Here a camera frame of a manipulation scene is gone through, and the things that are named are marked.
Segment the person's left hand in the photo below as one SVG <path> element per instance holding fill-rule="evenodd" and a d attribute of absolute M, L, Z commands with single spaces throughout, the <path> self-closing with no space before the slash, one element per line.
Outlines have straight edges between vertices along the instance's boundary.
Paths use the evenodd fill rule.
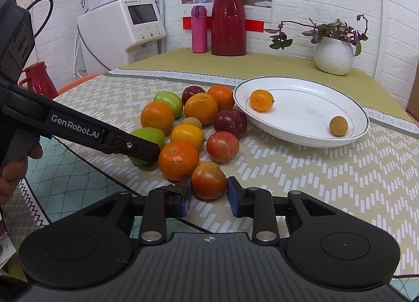
<path fill-rule="evenodd" d="M 14 191 L 21 181 L 26 176 L 28 170 L 28 157 L 32 159 L 40 159 L 43 155 L 41 145 L 36 145 L 27 156 L 23 157 L 18 162 L 9 162 L 1 173 L 0 179 L 0 204 L 5 205 L 13 196 Z"/>

